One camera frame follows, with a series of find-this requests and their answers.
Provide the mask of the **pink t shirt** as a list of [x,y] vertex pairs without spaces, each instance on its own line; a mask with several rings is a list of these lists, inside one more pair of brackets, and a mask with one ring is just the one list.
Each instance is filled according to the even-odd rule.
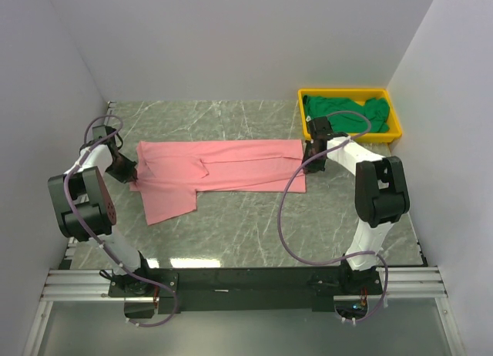
[[137,180],[146,222],[161,223],[197,208],[202,192],[304,193],[297,171],[304,148],[298,139],[139,142]]

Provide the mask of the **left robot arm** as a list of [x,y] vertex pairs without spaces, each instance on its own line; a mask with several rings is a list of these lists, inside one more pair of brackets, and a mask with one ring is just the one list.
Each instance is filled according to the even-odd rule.
[[103,180],[108,173],[120,183],[137,181],[136,162],[120,153],[122,138],[111,126],[96,126],[84,141],[75,164],[48,181],[55,217],[62,234],[98,249],[112,273],[100,275],[135,295],[148,294],[154,277],[143,255],[116,228],[116,209]]

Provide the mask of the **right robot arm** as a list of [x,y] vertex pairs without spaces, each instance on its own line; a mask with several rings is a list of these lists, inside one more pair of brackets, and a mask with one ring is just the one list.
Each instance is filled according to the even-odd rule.
[[373,153],[348,134],[335,131],[327,118],[311,119],[307,128],[310,139],[303,161],[327,149],[333,151],[304,166],[304,173],[324,171],[326,161],[332,160],[355,176],[354,205],[359,221],[345,253],[349,267],[338,274],[340,289],[354,294],[365,284],[362,271],[377,264],[375,254],[387,233],[409,211],[403,163],[396,156]]

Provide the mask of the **green t shirt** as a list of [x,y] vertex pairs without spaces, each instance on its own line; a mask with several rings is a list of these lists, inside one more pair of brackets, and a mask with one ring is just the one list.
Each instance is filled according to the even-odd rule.
[[367,123],[354,113],[359,113],[371,123],[371,133],[387,133],[390,106],[385,98],[370,98],[359,104],[350,98],[325,98],[322,96],[303,96],[305,119],[327,118],[334,131],[362,133]]

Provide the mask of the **black base beam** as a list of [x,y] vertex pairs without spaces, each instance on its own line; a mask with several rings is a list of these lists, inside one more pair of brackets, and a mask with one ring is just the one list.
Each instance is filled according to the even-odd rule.
[[353,273],[332,267],[150,269],[148,283],[128,287],[114,280],[109,297],[137,302],[148,297],[159,314],[183,311],[252,311],[311,309],[334,311],[337,296],[380,295],[383,281],[376,270]]

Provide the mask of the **aluminium frame rail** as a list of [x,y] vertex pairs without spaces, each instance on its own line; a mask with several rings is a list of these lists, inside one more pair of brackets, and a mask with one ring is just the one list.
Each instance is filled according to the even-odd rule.
[[108,298],[109,284],[97,270],[51,270],[22,355],[37,355],[55,302],[90,302]]

